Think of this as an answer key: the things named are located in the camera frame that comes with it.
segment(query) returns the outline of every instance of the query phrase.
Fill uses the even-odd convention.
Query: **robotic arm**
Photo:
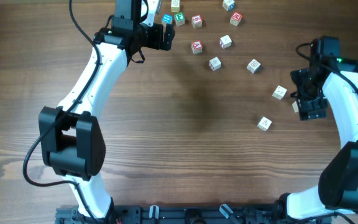
[[[108,95],[141,48],[170,50],[175,31],[167,24],[154,23],[161,0],[116,0],[111,28],[103,27],[94,36],[99,50],[99,69],[78,104],[62,122],[47,132],[78,99],[98,62],[97,51],[80,79],[57,108],[45,107],[39,116],[42,157],[46,166],[64,180],[76,183],[72,191],[78,207],[58,209],[56,222],[114,224],[274,224],[331,223],[331,216],[358,213],[358,61],[340,58],[339,41],[331,37],[311,44],[307,69],[291,72],[298,91],[301,120],[325,117],[328,101],[341,137],[342,150],[320,177],[319,185],[304,192],[283,194],[274,204],[244,207],[114,206],[99,173],[106,146],[98,124]],[[76,136],[64,131],[76,129]]]

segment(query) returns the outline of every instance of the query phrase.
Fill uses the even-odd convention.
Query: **wooden table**
[[[333,114],[301,122],[294,99],[272,93],[277,85],[296,90],[290,72],[308,66],[294,51],[300,43],[339,37],[342,55],[358,59],[358,0],[237,1],[244,14],[238,27],[222,1],[181,3],[186,24],[175,27],[172,50],[144,49],[146,62],[129,65],[99,120],[107,145],[102,176],[115,204],[270,203],[316,185],[340,150]],[[93,36],[114,4],[73,9]],[[167,1],[156,21],[169,9]],[[191,26],[196,14],[200,29]],[[223,50],[219,38],[227,34],[233,45]],[[198,39],[204,50],[193,55]],[[40,110],[66,96],[90,53],[67,4],[0,5],[0,223],[51,223],[56,208],[76,205],[69,186],[27,184],[22,162],[39,134]],[[213,57],[223,63],[215,72]],[[246,70],[253,58],[263,65],[255,75]],[[257,128],[263,116],[273,121],[267,132]],[[40,148],[29,174],[60,179]]]

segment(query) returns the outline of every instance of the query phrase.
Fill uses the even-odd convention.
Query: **toy block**
[[[221,47],[223,49],[225,49],[225,48],[230,47],[231,43],[232,43],[232,41],[231,41],[229,35],[225,35],[224,37],[221,37],[221,41],[219,44],[221,45]]]
[[[235,26],[238,26],[241,22],[241,19],[242,19],[242,14],[235,12],[230,18],[230,23]]]
[[[230,11],[232,9],[234,9],[234,5],[236,5],[236,3],[234,2],[234,0],[224,0],[223,1],[223,8],[226,11]]]
[[[298,107],[298,102],[297,101],[293,102],[292,108],[296,113],[299,112],[299,107]]]
[[[256,61],[255,59],[253,59],[249,64],[247,69],[252,72],[255,73],[257,70],[259,70],[260,68],[260,63],[258,61]]]
[[[221,61],[218,59],[218,57],[212,58],[209,61],[209,67],[212,69],[212,71],[215,71],[219,69],[222,66]]]
[[[172,12],[180,12],[180,0],[172,0],[171,11]]]
[[[274,91],[273,96],[281,100],[286,92],[287,92],[286,88],[278,86],[277,89]]]
[[[191,49],[193,50],[193,54],[198,54],[203,51],[203,44],[200,40],[194,41],[191,43]]]
[[[167,24],[172,24],[172,16],[168,15],[168,14],[165,14],[162,17],[162,25],[166,26]]]
[[[194,28],[200,28],[203,26],[203,18],[200,15],[193,16],[191,18],[191,23],[193,24]]]
[[[185,24],[185,16],[183,15],[183,13],[178,13],[175,14],[175,24],[177,26],[181,26]]]
[[[271,124],[272,124],[271,120],[263,117],[258,124],[258,128],[267,131]]]

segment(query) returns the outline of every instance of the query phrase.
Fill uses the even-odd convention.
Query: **letter on block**
[[[234,2],[234,0],[224,0],[223,1],[223,8],[226,10],[226,11],[230,11],[232,9],[234,9],[234,5],[236,3]]]
[[[241,22],[241,19],[242,19],[242,14],[239,14],[238,12],[235,12],[233,14],[233,16],[231,16],[230,18],[230,23],[235,25],[235,26],[238,26]]]
[[[221,37],[220,45],[223,49],[230,47],[232,41],[229,37],[229,35],[225,35],[224,37]]]
[[[177,24],[177,26],[181,26],[185,24],[185,16],[183,15],[182,12],[175,14],[175,23]]]
[[[216,58],[212,58],[209,61],[209,67],[212,69],[212,71],[215,71],[217,69],[219,69],[221,67],[222,63],[221,61],[218,59],[218,57]]]
[[[180,12],[180,0],[172,0],[171,11],[172,12]]]
[[[203,26],[203,18],[200,15],[193,16],[191,18],[191,23],[193,24],[194,28],[199,28]]]
[[[167,24],[172,24],[172,16],[168,15],[168,14],[165,14],[162,17],[162,25],[166,26]]]
[[[247,69],[252,72],[255,73],[257,70],[259,70],[260,67],[260,63],[258,61],[256,61],[255,59],[253,59],[249,64]]]
[[[273,96],[276,97],[277,99],[281,100],[285,93],[287,92],[287,89],[281,86],[278,86],[276,91],[274,91]]]
[[[198,54],[203,51],[203,44],[200,40],[194,41],[191,43],[191,49],[193,50],[193,54]]]
[[[267,131],[271,124],[272,124],[271,120],[263,117],[258,124],[258,128]]]

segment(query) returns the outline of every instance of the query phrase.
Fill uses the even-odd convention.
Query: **white robotic arm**
[[[341,73],[358,88],[358,73]],[[341,77],[331,73],[323,85],[323,93],[327,97],[334,113],[341,138],[341,148],[344,148],[348,142],[358,141],[358,96],[354,93],[352,87]],[[320,200],[318,186],[303,192],[290,194],[287,200],[288,215],[296,219],[333,212],[354,213],[352,210],[341,209],[334,211],[326,209]]]
[[[150,208],[114,206],[112,198],[104,188],[100,174],[106,146],[97,120],[109,93],[119,76],[125,71],[133,54],[141,52],[141,47],[170,49],[175,35],[172,26],[167,24],[164,34],[162,25],[154,24],[154,17],[159,11],[160,4],[161,0],[152,1],[149,4],[147,0],[143,0],[142,4],[140,0],[116,0],[116,16],[113,17],[112,29],[102,28],[96,33],[93,41],[99,50],[101,60],[98,71],[85,94],[80,101],[77,101],[80,92],[90,80],[95,66],[98,66],[95,49],[80,79],[68,96],[59,103],[58,108],[45,107],[40,113],[40,133],[41,135],[46,133],[41,142],[44,163],[53,167],[56,174],[63,177],[65,183],[72,184],[71,189],[79,205],[78,208],[72,210],[58,209],[56,223],[115,224],[122,223],[121,218],[124,218],[126,224],[241,224],[244,222],[276,224],[291,223],[294,220],[312,224],[315,223],[313,218],[321,215],[358,212],[358,96],[353,93],[349,84],[334,72],[326,77],[323,76],[320,91],[333,109],[341,137],[342,151],[324,170],[319,186],[300,193],[282,195],[273,205],[247,205],[233,209],[226,204],[218,209],[200,207],[160,209],[155,205]],[[311,73],[310,80],[313,85],[310,85],[309,77],[305,79],[306,82],[296,82],[298,89],[306,88],[306,91],[300,91],[300,93],[313,90],[314,78],[317,77],[316,80],[321,81],[319,63],[321,56],[324,56],[322,52],[323,50],[318,49],[315,54],[318,56],[317,59],[314,58],[318,66],[314,68],[315,73]],[[348,68],[346,72],[340,69],[339,71],[342,71],[341,73],[358,89],[358,72],[349,71]],[[311,105],[311,107],[300,108],[300,111],[306,113],[306,117],[319,115],[319,112],[315,112],[321,108],[324,109],[325,99],[317,98],[317,101],[309,101],[306,104],[301,103],[301,100],[300,96],[299,106]],[[70,114],[63,116],[64,111],[68,112],[68,109],[74,106],[74,102],[78,104]],[[60,118],[65,119],[57,125],[56,120]],[[63,130],[69,128],[76,129],[76,137],[65,136],[62,133]],[[353,175],[355,177],[349,184],[349,176]],[[333,179],[333,187],[327,179]]]

